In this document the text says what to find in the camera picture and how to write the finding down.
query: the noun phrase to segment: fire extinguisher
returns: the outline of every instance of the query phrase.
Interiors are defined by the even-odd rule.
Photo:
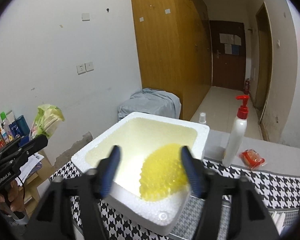
[[[246,95],[249,94],[249,89],[250,89],[250,79],[247,78],[245,83],[244,83],[244,90],[243,93],[245,93]]]

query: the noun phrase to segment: white plastic bottle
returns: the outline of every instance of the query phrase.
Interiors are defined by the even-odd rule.
[[[229,136],[228,144],[226,150],[223,154],[222,165],[229,167],[237,155],[239,147],[242,143],[244,133],[247,128],[247,117],[248,117],[248,95],[237,96],[237,100],[242,100],[242,106],[238,109],[237,117],[234,119],[232,130]]]
[[[0,127],[1,127],[1,135],[2,135],[2,138],[4,139],[4,142],[6,144],[8,144],[10,142],[10,139],[9,139],[9,136],[8,134],[6,133],[6,131],[4,130],[3,128],[3,125],[0,123]]]
[[[11,129],[9,128],[9,125],[7,124],[7,122],[5,120],[2,121],[2,125],[3,125],[3,128],[4,128],[4,130],[6,131],[8,137],[9,137],[9,140],[12,142],[13,139],[14,139],[13,134],[11,132]]]

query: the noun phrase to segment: pump bottle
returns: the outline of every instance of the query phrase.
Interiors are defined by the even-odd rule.
[[[237,96],[236,99],[242,100],[243,103],[238,109],[237,116],[234,119],[228,144],[223,154],[222,165],[225,167],[229,167],[234,157],[237,155],[239,147],[242,143],[244,133],[247,128],[247,117],[249,112],[247,103],[248,103],[249,96],[248,95]]]

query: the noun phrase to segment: paper notice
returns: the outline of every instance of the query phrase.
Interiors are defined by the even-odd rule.
[[[239,55],[239,45],[232,44],[232,55]]]
[[[231,44],[225,44],[225,54],[232,54]]]
[[[19,175],[19,178],[22,180],[22,182],[26,181],[26,178],[28,177],[28,175],[30,174],[30,172],[32,171],[32,169],[43,158],[44,158],[44,156],[40,155],[39,153],[35,153],[34,155],[31,155],[28,158],[28,162],[25,165],[23,165],[23,166],[20,167],[21,174]],[[16,178],[16,181],[18,183],[18,186],[22,185],[21,181],[18,178]]]
[[[234,44],[241,46],[241,38],[238,35],[234,36]]]
[[[233,34],[219,33],[220,43],[234,44]]]
[[[228,34],[219,33],[220,43],[228,43]]]
[[[234,37],[233,34],[228,34],[228,42],[229,44],[234,44]]]

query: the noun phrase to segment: plastic bag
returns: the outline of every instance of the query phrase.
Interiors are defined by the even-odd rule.
[[[49,139],[59,123],[64,120],[65,118],[58,107],[48,104],[38,106],[38,113],[30,129],[29,138],[33,139],[44,134]]]
[[[256,170],[266,164],[266,160],[253,149],[240,153],[239,157],[250,170]]]

